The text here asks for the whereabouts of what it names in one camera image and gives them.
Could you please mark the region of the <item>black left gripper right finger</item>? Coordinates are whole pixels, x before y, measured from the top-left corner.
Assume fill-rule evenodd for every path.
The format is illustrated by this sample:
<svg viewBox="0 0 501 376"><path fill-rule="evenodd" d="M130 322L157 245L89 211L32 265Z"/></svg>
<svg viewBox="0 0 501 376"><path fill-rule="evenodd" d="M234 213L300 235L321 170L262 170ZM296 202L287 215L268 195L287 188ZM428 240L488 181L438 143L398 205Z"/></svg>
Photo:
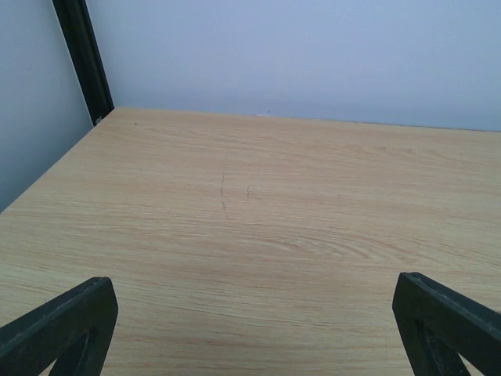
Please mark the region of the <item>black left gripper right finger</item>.
<svg viewBox="0 0 501 376"><path fill-rule="evenodd" d="M500 314L424 276L400 273L392 310L415 375L500 374Z"/></svg>

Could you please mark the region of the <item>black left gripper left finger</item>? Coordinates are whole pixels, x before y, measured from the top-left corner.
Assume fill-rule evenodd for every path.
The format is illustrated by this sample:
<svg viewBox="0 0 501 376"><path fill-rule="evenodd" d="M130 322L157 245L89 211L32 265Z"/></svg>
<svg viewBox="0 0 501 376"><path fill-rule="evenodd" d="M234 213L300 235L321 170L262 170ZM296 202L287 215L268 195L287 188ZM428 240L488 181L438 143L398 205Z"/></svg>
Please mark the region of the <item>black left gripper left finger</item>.
<svg viewBox="0 0 501 376"><path fill-rule="evenodd" d="M108 277L93 277L1 327L1 374L99 375L117 322Z"/></svg>

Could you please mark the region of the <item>black left frame post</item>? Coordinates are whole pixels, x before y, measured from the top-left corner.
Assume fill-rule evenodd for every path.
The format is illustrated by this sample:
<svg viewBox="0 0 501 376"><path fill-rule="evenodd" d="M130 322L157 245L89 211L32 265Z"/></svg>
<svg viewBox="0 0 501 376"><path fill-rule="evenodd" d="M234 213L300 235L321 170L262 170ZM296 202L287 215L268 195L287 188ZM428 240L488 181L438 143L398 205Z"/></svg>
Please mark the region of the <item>black left frame post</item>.
<svg viewBox="0 0 501 376"><path fill-rule="evenodd" d="M114 103L85 0L53 0L92 123L97 125Z"/></svg>

